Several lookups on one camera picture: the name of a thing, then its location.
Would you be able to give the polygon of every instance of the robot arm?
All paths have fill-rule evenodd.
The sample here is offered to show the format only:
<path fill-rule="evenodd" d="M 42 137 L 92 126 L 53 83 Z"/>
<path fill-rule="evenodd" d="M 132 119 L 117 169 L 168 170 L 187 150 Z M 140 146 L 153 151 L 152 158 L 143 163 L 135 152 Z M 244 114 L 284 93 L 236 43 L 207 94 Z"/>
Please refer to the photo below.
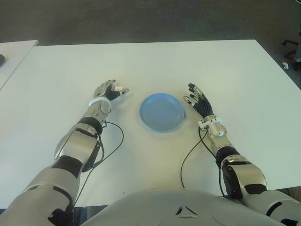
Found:
<path fill-rule="evenodd" d="M 301 203 L 279 191 L 267 190 L 263 172 L 246 157 L 239 154 L 227 139 L 227 131 L 221 119 L 213 114 L 211 105 L 202 91 L 189 84 L 190 96 L 184 100 L 202 117 L 200 129 L 207 129 L 211 151 L 216 164 L 223 172 L 227 194 L 243 205 L 267 215 L 285 225 L 297 225 L 301 221 Z"/>
<path fill-rule="evenodd" d="M 129 89 L 115 90 L 115 80 L 94 93 L 87 112 L 59 142 L 55 162 L 43 169 L 0 216 L 2 226 L 68 225 L 81 172 L 91 169 L 101 147 L 102 125 L 111 112 L 111 100 Z"/>

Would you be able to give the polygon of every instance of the white table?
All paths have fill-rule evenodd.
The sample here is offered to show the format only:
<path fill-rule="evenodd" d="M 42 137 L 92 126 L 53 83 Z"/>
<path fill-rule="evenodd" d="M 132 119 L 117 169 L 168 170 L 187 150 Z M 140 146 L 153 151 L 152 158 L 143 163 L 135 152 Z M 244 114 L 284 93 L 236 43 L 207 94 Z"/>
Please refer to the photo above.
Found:
<path fill-rule="evenodd" d="M 36 40 L 0 43 L 0 54 L 6 59 L 0 66 L 0 90 L 32 47 L 37 44 Z"/>
<path fill-rule="evenodd" d="M 34 47 L 0 92 L 0 208 L 53 162 L 56 144 L 108 79 L 131 89 L 108 117 L 125 141 L 91 174 L 79 206 L 181 186 L 180 165 L 198 141 L 200 119 L 182 100 L 190 82 L 206 94 L 236 149 L 262 169 L 269 189 L 301 184 L 301 92 L 256 41 Z M 156 133 L 139 117 L 141 102 L 157 92 L 184 106 L 186 119 L 175 132 Z M 109 126 L 102 139 L 109 153 L 121 135 Z M 220 195 L 217 166 L 201 145 L 184 166 L 184 182 Z"/>

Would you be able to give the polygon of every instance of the robot forearm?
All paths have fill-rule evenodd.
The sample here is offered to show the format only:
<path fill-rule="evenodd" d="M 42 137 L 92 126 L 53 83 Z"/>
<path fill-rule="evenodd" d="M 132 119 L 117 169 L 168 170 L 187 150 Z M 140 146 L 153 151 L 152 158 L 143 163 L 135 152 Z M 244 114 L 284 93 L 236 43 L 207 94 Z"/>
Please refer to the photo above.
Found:
<path fill-rule="evenodd" d="M 92 168 L 101 147 L 102 124 L 111 111 L 108 98 L 128 92 L 115 91 L 114 82 L 107 81 L 97 88 L 87 112 L 59 142 L 55 162 L 13 200 L 0 216 L 0 225 L 68 225 L 72 220 L 80 174 Z"/>
<path fill-rule="evenodd" d="M 267 190 L 263 172 L 246 157 L 239 154 L 227 139 L 227 131 L 221 120 L 214 115 L 211 105 L 202 91 L 189 84 L 194 95 L 184 100 L 203 116 L 198 122 L 200 129 L 207 129 L 211 151 L 217 166 L 223 172 L 227 194 L 245 206 L 267 215 L 281 223 L 295 225 L 301 220 L 301 203 L 279 191 Z"/>

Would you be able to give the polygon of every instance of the gray carpet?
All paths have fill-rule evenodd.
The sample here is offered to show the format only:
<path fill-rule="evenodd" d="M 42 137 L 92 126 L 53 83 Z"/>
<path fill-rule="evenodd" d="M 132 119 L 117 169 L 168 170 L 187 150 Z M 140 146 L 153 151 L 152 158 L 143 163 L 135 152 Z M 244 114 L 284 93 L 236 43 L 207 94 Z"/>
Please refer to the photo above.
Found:
<path fill-rule="evenodd" d="M 294 0 L 0 0 L 0 42 L 40 45 L 256 39 L 281 65 L 300 37 Z M 301 88 L 300 72 L 286 71 Z"/>

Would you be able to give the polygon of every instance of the wire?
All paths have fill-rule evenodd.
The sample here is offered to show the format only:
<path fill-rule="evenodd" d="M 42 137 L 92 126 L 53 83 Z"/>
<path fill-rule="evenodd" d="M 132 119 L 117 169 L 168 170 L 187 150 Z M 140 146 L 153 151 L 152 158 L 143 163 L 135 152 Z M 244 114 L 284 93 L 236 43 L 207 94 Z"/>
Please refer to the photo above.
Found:
<path fill-rule="evenodd" d="M 124 140 L 124 133 L 123 133 L 123 130 L 122 130 L 122 128 L 119 126 L 119 125 L 117 125 L 117 124 L 115 124 L 115 123 L 113 123 L 113 122 L 107 122 L 108 124 L 112 124 L 112 125 L 114 125 L 114 126 L 116 126 L 116 127 L 118 127 L 119 129 L 120 129 L 120 131 L 121 131 L 121 133 L 122 133 L 122 140 L 121 140 L 121 142 L 120 142 L 120 144 L 114 149 L 114 151 L 112 151 L 107 157 L 105 157 L 104 159 L 103 159 L 103 161 L 105 161 L 107 158 L 109 158 L 118 148 L 120 148 L 120 146 L 122 145 L 122 143 L 123 143 L 123 140 Z"/>
<path fill-rule="evenodd" d="M 184 163 L 185 163 L 186 159 L 188 158 L 188 156 L 190 155 L 190 153 L 195 149 L 195 147 L 198 146 L 199 143 L 201 143 L 201 142 L 203 141 L 204 137 L 207 135 L 207 132 L 208 132 L 208 130 L 206 130 L 206 133 L 205 133 L 205 135 L 203 136 L 203 138 L 201 138 L 201 136 L 200 136 L 200 139 L 201 139 L 201 140 L 198 141 L 198 142 L 194 145 L 194 147 L 188 152 L 188 154 L 186 155 L 186 157 L 184 158 L 184 160 L 183 160 L 183 162 L 182 162 L 181 170 L 180 170 L 180 177 L 181 177 L 181 184 L 182 184 L 182 187 L 183 187 L 183 188 L 185 188 L 185 185 L 184 185 L 184 183 L 183 183 L 183 176 L 182 176 Z"/>
<path fill-rule="evenodd" d="M 93 172 L 93 170 L 99 165 L 99 164 L 101 164 L 101 163 L 103 163 L 107 158 L 109 158 L 118 148 L 120 148 L 120 146 L 122 145 L 122 143 L 123 143 L 123 140 L 124 140 L 124 132 L 123 132 L 123 130 L 122 130 L 122 128 L 119 126 L 119 125 L 117 125 L 117 124 L 115 124 L 115 123 L 113 123 L 113 122 L 106 122 L 106 124 L 112 124 L 112 125 L 114 125 L 114 126 L 116 126 L 116 127 L 118 127 L 119 129 L 120 129 L 120 131 L 121 131 L 121 133 L 122 133 L 122 139 L 121 139 L 121 142 L 120 142 L 120 144 L 114 149 L 114 151 L 112 151 L 107 157 L 105 157 L 104 158 L 104 147 L 103 147 L 103 143 L 102 143 L 102 140 L 101 140 L 101 138 L 100 138 L 100 135 L 98 136 L 99 137 L 99 141 L 100 141 L 100 146 L 101 146 L 101 148 L 102 148 L 102 157 L 101 157 L 101 159 L 98 161 L 98 162 L 96 162 L 96 163 L 94 163 L 93 164 L 93 166 L 92 166 L 92 168 L 91 168 L 91 171 L 89 172 L 89 174 L 88 174 L 88 176 L 87 176 L 87 178 L 86 178 L 86 180 L 85 180 L 85 182 L 84 182 L 84 185 L 81 187 L 81 190 L 80 190 L 80 192 L 79 192 L 79 195 L 77 196 L 77 198 L 76 198 L 76 200 L 75 200 L 75 202 L 74 202 L 74 206 L 75 206 L 75 204 L 77 203 L 77 201 L 78 201 L 78 199 L 79 199 L 79 197 L 80 197 L 80 195 L 81 195 L 81 193 L 82 193 L 82 191 L 83 191 L 83 189 L 84 189 L 84 187 L 85 187 L 85 185 L 86 185 L 86 183 L 87 183 L 87 181 L 88 181 L 88 178 L 89 178 L 89 176 L 91 175 L 91 173 Z"/>
<path fill-rule="evenodd" d="M 222 190 L 221 169 L 218 169 L 218 183 L 219 183 L 219 185 L 220 185 L 220 190 L 221 190 L 222 196 L 225 196 L 225 193 L 224 193 L 224 191 Z"/>
<path fill-rule="evenodd" d="M 201 128 L 199 127 L 198 128 L 198 136 L 201 138 Z M 212 151 L 207 147 L 207 145 L 204 143 L 203 139 L 201 139 L 203 145 L 205 146 L 205 148 L 211 153 L 211 155 L 215 158 L 215 155 L 212 153 Z M 222 196 L 225 196 L 225 193 L 224 191 L 222 190 L 222 182 L 221 182 L 221 169 L 219 168 L 218 169 L 218 183 L 219 183 L 219 186 L 220 186 L 220 190 L 221 190 L 221 193 L 222 193 Z"/>

